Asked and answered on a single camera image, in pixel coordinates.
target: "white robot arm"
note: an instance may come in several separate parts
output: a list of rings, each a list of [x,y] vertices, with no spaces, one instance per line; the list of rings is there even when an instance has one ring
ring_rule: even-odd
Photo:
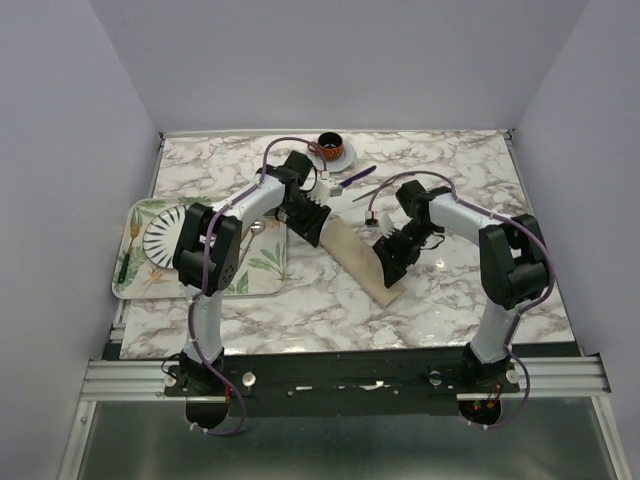
[[[517,328],[518,310],[538,298],[548,285],[542,252],[512,226],[456,202],[446,187],[426,191],[413,180],[398,190],[396,198],[411,220],[401,230],[387,221],[386,234],[373,247],[382,263],[385,285],[393,285],[406,274],[407,266],[418,260],[433,233],[447,229],[478,246],[488,299],[480,328],[465,354],[476,370],[474,375],[491,375],[508,361],[505,345],[511,343]],[[513,220],[542,241],[534,217],[525,214]],[[512,250],[519,250],[519,256],[514,258]]]
[[[212,207],[196,203],[187,211],[173,265],[188,298],[198,298],[191,309],[190,330],[197,332],[198,346],[209,362],[215,361],[223,350],[222,292],[238,270],[243,229],[275,209],[277,217],[291,230],[318,246],[320,231],[331,209],[300,190],[311,168],[306,155],[293,151],[284,165],[267,165],[262,182],[257,173],[252,182],[228,199]],[[209,255],[205,258],[207,228],[216,215]],[[193,338],[183,351],[190,360],[201,363]]]

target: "marble table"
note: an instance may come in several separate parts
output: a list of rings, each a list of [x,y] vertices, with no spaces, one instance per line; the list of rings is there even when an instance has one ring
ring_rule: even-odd
[[[364,226],[366,200],[352,200],[386,177],[410,169],[431,169],[452,177],[461,195],[508,215],[527,210],[522,188],[502,134],[497,131],[342,132],[357,153],[342,180],[370,165],[377,170],[332,198],[332,213],[342,217],[369,244],[379,236]],[[225,134],[168,138],[154,197],[229,195],[253,177],[265,146],[279,135]],[[314,139],[317,134],[300,134]],[[281,143],[270,163],[304,145]],[[440,183],[418,177],[425,188]],[[396,224],[406,221],[393,196],[381,193],[376,210]],[[227,354],[371,350],[463,345],[478,328],[485,295],[477,248],[446,235],[425,251],[403,279],[406,291],[380,308],[321,247],[314,249],[288,232],[287,281],[264,298],[225,299],[222,337]],[[178,352],[186,339],[186,301],[132,301],[127,306],[123,359],[159,358]],[[525,315],[516,343],[573,340],[557,291]]]

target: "gray wall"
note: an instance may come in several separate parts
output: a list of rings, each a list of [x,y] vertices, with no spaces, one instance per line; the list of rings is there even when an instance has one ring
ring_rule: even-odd
[[[161,130],[513,127],[586,0],[91,0]]]
[[[640,3],[592,0],[516,133],[578,339],[599,351],[640,477]]]
[[[55,478],[158,137],[86,0],[0,14],[0,477]]]

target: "bolt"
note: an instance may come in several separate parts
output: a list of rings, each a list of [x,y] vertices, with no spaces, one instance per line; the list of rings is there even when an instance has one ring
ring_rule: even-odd
[[[440,375],[440,372],[438,372],[437,370],[431,372],[429,374],[429,383],[431,383],[431,385],[433,385],[434,387],[440,385],[442,383],[442,376]]]
[[[165,387],[173,387],[178,381],[170,375],[164,376],[164,386]]]
[[[247,372],[242,376],[242,384],[247,388],[253,387],[256,384],[256,380],[253,372]]]
[[[505,377],[507,378],[507,382],[513,385],[517,385],[520,381],[520,375],[518,375],[518,372],[516,372],[515,370],[509,370],[506,373]]]

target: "tray with leaf pattern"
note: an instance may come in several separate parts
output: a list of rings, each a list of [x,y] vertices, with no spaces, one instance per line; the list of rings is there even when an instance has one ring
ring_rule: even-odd
[[[145,231],[158,214],[167,209],[181,205],[189,208],[195,202],[212,205],[218,200],[219,197],[208,196],[151,198],[133,205],[127,218],[111,284],[114,295],[126,300],[183,297],[178,272],[159,267],[147,258],[143,249]],[[265,216],[263,221],[264,231],[251,242],[246,258],[232,284],[225,290],[225,295],[271,295],[284,285],[287,278],[287,229],[274,217]],[[250,238],[247,231],[243,232],[241,251],[244,251]],[[129,247],[131,249],[126,274],[119,281],[122,263]]]

